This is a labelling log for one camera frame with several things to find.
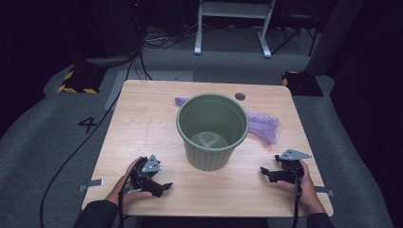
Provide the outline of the person's right hand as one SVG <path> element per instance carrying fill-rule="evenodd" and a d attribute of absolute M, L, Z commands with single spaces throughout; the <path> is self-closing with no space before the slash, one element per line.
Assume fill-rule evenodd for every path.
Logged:
<path fill-rule="evenodd" d="M 310 177 L 308 165 L 304 161 L 299 161 L 304 172 L 304 176 L 301 179 L 302 195 L 299 199 L 300 205 L 305 209 L 308 215 L 326 213 L 324 206 L 317 196 L 316 189 L 313 181 Z M 295 195 L 297 193 L 294 184 L 286 182 L 284 180 L 278 180 L 276 182 L 279 188 Z"/>

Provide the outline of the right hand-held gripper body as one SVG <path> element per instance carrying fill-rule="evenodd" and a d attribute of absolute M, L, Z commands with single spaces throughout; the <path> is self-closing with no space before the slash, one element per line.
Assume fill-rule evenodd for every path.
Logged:
<path fill-rule="evenodd" d="M 277 175 L 279 181 L 295 183 L 297 178 L 304 176 L 303 168 L 299 161 L 311 158 L 311 154 L 303 153 L 295 149 L 287 149 L 282 154 L 275 156 L 275 160 L 282 170 L 270 171 L 270 175 Z"/>

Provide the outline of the green plastic bin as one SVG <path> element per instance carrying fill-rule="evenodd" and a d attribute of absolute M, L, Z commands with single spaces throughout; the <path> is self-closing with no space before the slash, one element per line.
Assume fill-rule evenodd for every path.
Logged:
<path fill-rule="evenodd" d="M 205 93 L 186 100 L 176 118 L 188 161 L 202 171 L 223 168 L 249 131 L 245 109 L 220 94 Z"/>

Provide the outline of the person's left hand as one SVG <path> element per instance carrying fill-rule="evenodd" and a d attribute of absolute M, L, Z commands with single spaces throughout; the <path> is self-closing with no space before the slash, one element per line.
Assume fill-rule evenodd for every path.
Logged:
<path fill-rule="evenodd" d="M 128 204 L 134 202 L 135 200 L 141 200 L 141 199 L 146 199 L 146 198 L 152 197 L 152 194 L 150 192 L 141 191 L 141 192 L 135 192 L 133 194 L 123 194 L 123 197 L 120 198 L 121 190 L 124 187 L 125 182 L 129 178 L 130 171 L 139 159 L 140 159 L 140 157 L 138 157 L 136 160 L 134 160 L 127 167 L 125 173 L 119 178 L 119 180 L 116 182 L 113 189 L 106 196 L 106 200 L 114 203 L 117 206 L 119 206 L 119 205 L 127 206 Z"/>

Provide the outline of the black yellow striped base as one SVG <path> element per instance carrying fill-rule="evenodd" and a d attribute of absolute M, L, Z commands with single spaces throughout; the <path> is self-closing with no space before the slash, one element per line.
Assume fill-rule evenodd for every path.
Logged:
<path fill-rule="evenodd" d="M 281 80 L 293 96 L 323 96 L 316 77 L 307 74 L 305 71 L 285 71 L 281 75 Z"/>
<path fill-rule="evenodd" d="M 58 92 L 98 94 L 105 75 L 105 68 L 80 69 L 73 67 L 66 74 Z"/>

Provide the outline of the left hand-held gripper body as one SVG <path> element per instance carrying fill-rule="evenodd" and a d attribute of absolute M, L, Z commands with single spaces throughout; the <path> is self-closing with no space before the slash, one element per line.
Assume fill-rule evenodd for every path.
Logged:
<path fill-rule="evenodd" d="M 152 178 L 161 170 L 160 162 L 154 155 L 141 157 L 130 171 L 128 193 L 145 191 L 155 196 L 155 192 L 163 189 L 163 186 Z"/>

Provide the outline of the grey metal table bracket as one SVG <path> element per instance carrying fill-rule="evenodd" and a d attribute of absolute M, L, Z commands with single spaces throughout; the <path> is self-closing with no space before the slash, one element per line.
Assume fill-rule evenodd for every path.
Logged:
<path fill-rule="evenodd" d="M 103 184 L 104 184 L 103 179 L 89 180 L 86 184 L 79 185 L 78 192 L 85 192 L 90 187 L 102 186 Z"/>
<path fill-rule="evenodd" d="M 335 195 L 333 190 L 330 190 L 325 186 L 315 186 L 315 190 L 317 193 L 327 194 L 329 197 L 333 197 Z"/>

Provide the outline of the black folding stand legs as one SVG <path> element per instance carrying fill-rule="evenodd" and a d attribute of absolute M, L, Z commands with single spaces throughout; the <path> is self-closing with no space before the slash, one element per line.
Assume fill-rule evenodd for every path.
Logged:
<path fill-rule="evenodd" d="M 319 16 L 316 14 L 286 14 L 281 15 L 279 28 L 285 37 L 285 40 L 278 45 L 272 53 L 275 54 L 281 48 L 283 48 L 292 38 L 299 36 L 300 33 L 305 30 L 312 42 L 309 48 L 308 56 L 313 54 L 314 46 L 317 41 L 317 35 L 319 31 Z"/>

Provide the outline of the white metal stand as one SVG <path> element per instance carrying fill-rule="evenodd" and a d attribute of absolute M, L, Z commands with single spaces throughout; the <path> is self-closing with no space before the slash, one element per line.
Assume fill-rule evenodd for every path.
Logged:
<path fill-rule="evenodd" d="M 272 52 L 266 42 L 266 33 L 277 0 L 269 0 L 264 4 L 212 2 L 200 0 L 198 6 L 198 28 L 195 40 L 194 54 L 202 53 L 202 19 L 204 17 L 231 17 L 246 19 L 263 19 L 262 30 L 257 32 L 260 46 L 265 58 L 270 58 Z"/>

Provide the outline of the purple plastic bag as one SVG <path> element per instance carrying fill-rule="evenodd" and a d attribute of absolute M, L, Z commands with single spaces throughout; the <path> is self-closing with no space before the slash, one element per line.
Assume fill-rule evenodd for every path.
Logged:
<path fill-rule="evenodd" d="M 237 101 L 220 94 L 177 97 L 181 108 L 177 128 L 182 138 L 204 148 L 238 146 L 248 133 L 261 138 L 264 145 L 276 144 L 279 118 L 245 109 Z"/>

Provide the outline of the grey flat stand base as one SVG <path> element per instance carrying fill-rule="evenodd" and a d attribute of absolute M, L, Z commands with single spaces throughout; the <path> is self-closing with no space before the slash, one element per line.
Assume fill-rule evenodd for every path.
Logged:
<path fill-rule="evenodd" d="M 97 68 L 119 67 L 130 63 L 136 58 L 136 55 L 108 56 L 103 58 L 90 58 L 86 61 Z"/>

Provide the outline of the grey curtain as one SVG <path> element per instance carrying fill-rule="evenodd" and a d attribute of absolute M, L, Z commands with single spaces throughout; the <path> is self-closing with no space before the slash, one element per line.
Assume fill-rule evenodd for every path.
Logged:
<path fill-rule="evenodd" d="M 364 0 L 337 0 L 328 24 L 317 43 L 305 72 L 313 76 L 326 74 L 348 35 Z"/>

